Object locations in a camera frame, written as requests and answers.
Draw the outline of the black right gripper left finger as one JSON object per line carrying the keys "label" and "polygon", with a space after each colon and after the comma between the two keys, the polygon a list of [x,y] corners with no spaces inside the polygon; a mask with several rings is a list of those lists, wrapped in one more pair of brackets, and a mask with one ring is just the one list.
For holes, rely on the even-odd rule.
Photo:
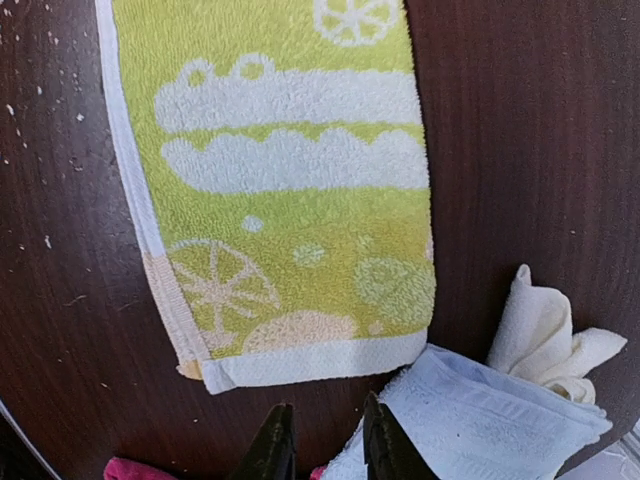
{"label": "black right gripper left finger", "polygon": [[295,463],[294,409],[291,404],[277,404],[270,410],[229,479],[295,479]]}

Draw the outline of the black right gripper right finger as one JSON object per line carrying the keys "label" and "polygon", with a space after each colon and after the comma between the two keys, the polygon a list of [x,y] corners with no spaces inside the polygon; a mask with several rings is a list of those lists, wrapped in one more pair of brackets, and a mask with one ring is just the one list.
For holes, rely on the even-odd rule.
{"label": "black right gripper right finger", "polygon": [[389,407],[370,392],[364,406],[363,453],[368,480],[437,480]]}

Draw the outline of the green patterned towel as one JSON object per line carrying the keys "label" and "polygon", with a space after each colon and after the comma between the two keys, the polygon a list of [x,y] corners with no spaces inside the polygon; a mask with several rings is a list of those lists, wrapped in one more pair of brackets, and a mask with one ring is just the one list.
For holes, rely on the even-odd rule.
{"label": "green patterned towel", "polygon": [[410,364],[435,300],[400,1],[100,1],[104,93],[177,371],[211,394]]}

